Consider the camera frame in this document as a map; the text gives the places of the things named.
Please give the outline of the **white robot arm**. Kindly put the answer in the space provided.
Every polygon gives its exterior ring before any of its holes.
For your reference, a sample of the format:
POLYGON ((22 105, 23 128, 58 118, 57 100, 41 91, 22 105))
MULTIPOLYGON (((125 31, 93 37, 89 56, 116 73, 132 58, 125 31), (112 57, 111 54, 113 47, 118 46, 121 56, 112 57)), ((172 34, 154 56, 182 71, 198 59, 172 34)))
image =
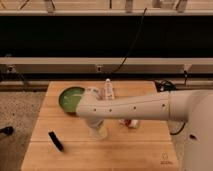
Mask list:
POLYGON ((182 171, 213 171, 213 90, 164 91, 100 100, 87 89, 76 113, 87 119, 173 120, 188 123, 182 171))

